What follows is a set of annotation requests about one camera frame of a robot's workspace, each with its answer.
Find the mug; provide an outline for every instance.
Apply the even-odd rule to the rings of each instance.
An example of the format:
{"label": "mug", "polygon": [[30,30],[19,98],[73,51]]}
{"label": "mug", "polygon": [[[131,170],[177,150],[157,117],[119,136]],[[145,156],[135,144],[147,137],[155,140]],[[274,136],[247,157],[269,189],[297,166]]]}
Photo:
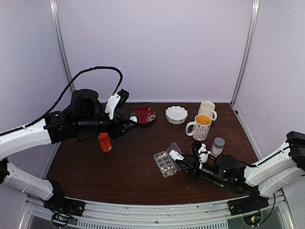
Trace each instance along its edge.
{"label": "mug", "polygon": [[215,111],[215,104],[211,101],[202,101],[198,111],[199,115],[207,115],[213,121],[217,119],[217,112]]}
{"label": "mug", "polygon": [[[189,122],[186,125],[185,131],[188,136],[193,136],[197,141],[203,141],[208,137],[212,120],[205,114],[199,114],[195,117],[194,122]],[[192,132],[188,132],[190,126],[194,126]]]}

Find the red plate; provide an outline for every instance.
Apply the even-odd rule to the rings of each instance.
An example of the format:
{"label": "red plate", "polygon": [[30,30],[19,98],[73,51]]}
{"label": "red plate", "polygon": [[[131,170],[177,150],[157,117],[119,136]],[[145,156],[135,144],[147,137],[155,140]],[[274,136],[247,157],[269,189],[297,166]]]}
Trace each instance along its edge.
{"label": "red plate", "polygon": [[132,111],[130,116],[136,116],[139,124],[147,124],[156,119],[156,112],[149,107],[140,107]]}

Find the metal frame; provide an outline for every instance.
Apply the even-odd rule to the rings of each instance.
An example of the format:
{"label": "metal frame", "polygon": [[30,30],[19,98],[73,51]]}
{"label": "metal frame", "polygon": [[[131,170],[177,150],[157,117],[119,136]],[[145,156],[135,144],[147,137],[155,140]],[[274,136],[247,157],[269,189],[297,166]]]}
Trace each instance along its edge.
{"label": "metal frame", "polygon": [[[50,5],[51,5],[51,12],[52,12],[52,17],[54,20],[54,26],[55,26],[55,30],[56,30],[56,35],[57,35],[57,41],[58,41],[58,46],[59,46],[59,50],[61,53],[61,63],[66,75],[66,79],[68,81],[68,83],[71,81],[72,77],[71,77],[71,72],[70,72],[70,68],[69,68],[69,64],[68,64],[68,59],[67,59],[67,54],[65,51],[65,47],[63,45],[63,38],[62,38],[62,33],[61,33],[61,24],[59,21],[59,14],[58,14],[58,10],[57,10],[57,0],[50,0]],[[74,84],[71,84],[70,86],[70,91],[71,93],[75,90]]]}
{"label": "metal frame", "polygon": [[263,154],[262,154],[262,152],[260,151],[260,149],[259,149],[259,147],[258,147],[258,145],[257,145],[257,143],[256,143],[256,140],[254,139],[253,134],[252,134],[250,128],[248,127],[248,125],[246,124],[246,122],[245,122],[245,120],[244,120],[242,114],[240,113],[238,107],[237,107],[236,105],[234,105],[234,106],[231,106],[231,108],[232,108],[234,114],[236,115],[236,117],[237,117],[239,123],[240,123],[241,126],[243,127],[244,132],[246,133],[246,135],[247,135],[247,137],[248,137],[248,139],[249,139],[249,141],[250,141],[250,143],[251,143],[251,145],[252,145],[252,148],[253,148],[253,150],[254,150],[254,152],[255,152],[257,158],[258,158],[259,160],[262,159],[262,158],[263,158]]}
{"label": "metal frame", "polygon": [[[275,195],[275,205],[281,206],[281,217],[285,228],[293,229],[294,224],[284,193],[280,190]],[[272,207],[273,201],[274,199],[270,198],[270,206],[266,209]],[[227,200],[198,204],[147,206],[108,204],[85,200],[84,202],[86,206],[83,216],[74,217],[76,220],[70,226],[83,229],[195,229],[196,227],[201,228],[199,226],[222,224],[223,222],[226,225],[225,222],[227,220],[241,217],[241,215],[230,215]],[[49,220],[51,215],[52,212],[43,208],[43,204],[39,199],[28,197],[19,228],[27,229],[31,216]]]}
{"label": "metal frame", "polygon": [[243,61],[242,65],[240,67],[240,71],[238,74],[238,79],[236,82],[234,94],[231,100],[231,105],[234,106],[236,103],[236,99],[240,90],[240,87],[242,85],[242,81],[245,75],[245,71],[247,68],[249,56],[250,56],[250,50],[252,47],[253,39],[254,39],[254,34],[256,30],[256,25],[257,25],[257,19],[258,19],[258,11],[259,11],[259,2],[260,0],[253,0],[252,3],[252,12],[251,12],[251,17],[250,17],[250,22],[249,22],[249,30],[248,30],[248,36],[247,36],[247,42],[246,42],[246,47],[244,49],[244,56],[243,56]]}

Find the white backdrop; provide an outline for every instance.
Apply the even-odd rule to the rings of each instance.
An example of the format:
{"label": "white backdrop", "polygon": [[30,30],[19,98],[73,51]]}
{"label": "white backdrop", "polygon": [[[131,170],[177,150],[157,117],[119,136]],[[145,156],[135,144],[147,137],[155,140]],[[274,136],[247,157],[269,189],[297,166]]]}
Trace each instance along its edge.
{"label": "white backdrop", "polygon": [[[71,74],[112,65],[129,102],[229,102],[239,73],[251,0],[59,0]],[[77,79],[105,100],[116,73]]]}
{"label": "white backdrop", "polygon": [[[305,133],[305,1],[261,1],[237,107],[263,156],[292,130]],[[284,188],[296,226],[304,228],[305,179]]]}
{"label": "white backdrop", "polygon": [[[0,132],[40,117],[66,85],[49,1],[0,0]],[[63,97],[57,109],[69,104]],[[9,157],[14,165],[43,177],[54,146]],[[26,194],[0,185],[0,228],[18,228]]]}

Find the brown tabletop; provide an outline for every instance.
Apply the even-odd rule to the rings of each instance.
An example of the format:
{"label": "brown tabletop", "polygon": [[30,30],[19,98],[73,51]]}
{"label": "brown tabletop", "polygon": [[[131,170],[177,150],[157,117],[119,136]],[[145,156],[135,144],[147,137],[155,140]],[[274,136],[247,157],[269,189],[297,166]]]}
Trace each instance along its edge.
{"label": "brown tabletop", "polygon": [[[188,110],[184,124],[172,125],[165,119],[168,106],[180,105]],[[185,126],[193,121],[199,104],[137,103],[126,104],[120,111],[130,114],[138,107],[151,107],[157,118],[150,126],[135,128],[112,140],[112,151],[104,153],[97,139],[61,143],[47,179],[58,181],[66,196],[118,204],[185,204],[235,198],[230,193],[199,177],[192,182],[180,171],[164,178],[153,155],[165,151],[175,142],[184,153],[192,153],[193,138]],[[225,140],[223,153],[253,163],[257,157],[229,104],[216,104],[218,118],[212,123],[204,143],[210,149],[216,137]]]}

